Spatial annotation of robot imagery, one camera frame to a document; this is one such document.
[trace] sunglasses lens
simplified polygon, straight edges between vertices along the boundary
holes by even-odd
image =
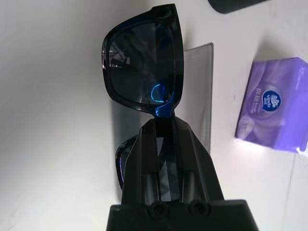
[[[109,74],[115,91],[147,105],[170,101],[175,82],[174,50],[169,29],[162,23],[124,30],[109,48]]]

